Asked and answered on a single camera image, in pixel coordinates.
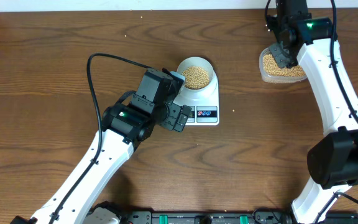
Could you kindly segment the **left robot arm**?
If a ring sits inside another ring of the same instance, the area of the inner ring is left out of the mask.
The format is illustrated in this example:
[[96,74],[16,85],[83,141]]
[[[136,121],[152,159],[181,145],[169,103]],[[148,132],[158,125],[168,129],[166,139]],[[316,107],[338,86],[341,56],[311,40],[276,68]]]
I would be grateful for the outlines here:
[[83,223],[92,205],[117,170],[152,134],[155,126],[182,132],[191,113],[173,101],[185,77],[148,68],[136,91],[125,92],[103,114],[86,154],[51,199],[29,219],[13,223]]

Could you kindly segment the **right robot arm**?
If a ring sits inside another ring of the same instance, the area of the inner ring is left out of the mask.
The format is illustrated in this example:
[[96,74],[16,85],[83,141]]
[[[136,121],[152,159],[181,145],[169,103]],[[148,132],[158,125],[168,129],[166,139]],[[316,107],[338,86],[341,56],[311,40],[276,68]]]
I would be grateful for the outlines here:
[[358,185],[358,97],[342,62],[336,16],[314,18],[305,0],[276,0],[265,22],[280,68],[300,66],[323,122],[323,139],[307,154],[310,178],[291,203],[293,223],[325,223],[328,210]]

